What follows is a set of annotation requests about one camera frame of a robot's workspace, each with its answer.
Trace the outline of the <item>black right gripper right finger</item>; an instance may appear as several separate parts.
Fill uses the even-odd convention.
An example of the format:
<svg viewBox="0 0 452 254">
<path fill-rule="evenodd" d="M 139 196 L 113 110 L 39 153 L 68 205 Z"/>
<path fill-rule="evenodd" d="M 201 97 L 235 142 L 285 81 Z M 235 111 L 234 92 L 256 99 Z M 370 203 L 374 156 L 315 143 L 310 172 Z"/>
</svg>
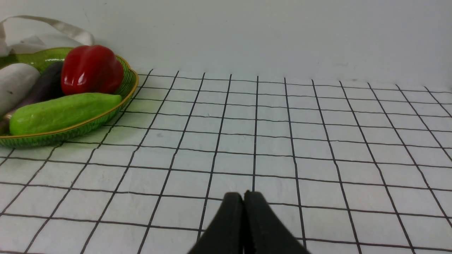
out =
<svg viewBox="0 0 452 254">
<path fill-rule="evenodd" d="M 244 227 L 245 254 L 308 254 L 260 192 L 244 194 L 247 222 Z"/>
</svg>

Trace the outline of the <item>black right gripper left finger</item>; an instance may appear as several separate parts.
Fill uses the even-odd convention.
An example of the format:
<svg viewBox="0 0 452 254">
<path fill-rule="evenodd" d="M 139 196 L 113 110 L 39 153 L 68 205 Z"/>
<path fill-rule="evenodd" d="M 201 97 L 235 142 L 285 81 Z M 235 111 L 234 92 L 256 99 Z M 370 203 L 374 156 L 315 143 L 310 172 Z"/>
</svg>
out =
<svg viewBox="0 0 452 254">
<path fill-rule="evenodd" d="M 189 254 L 242 254 L 244 205 L 239 193 L 228 192 L 209 226 Z"/>
</svg>

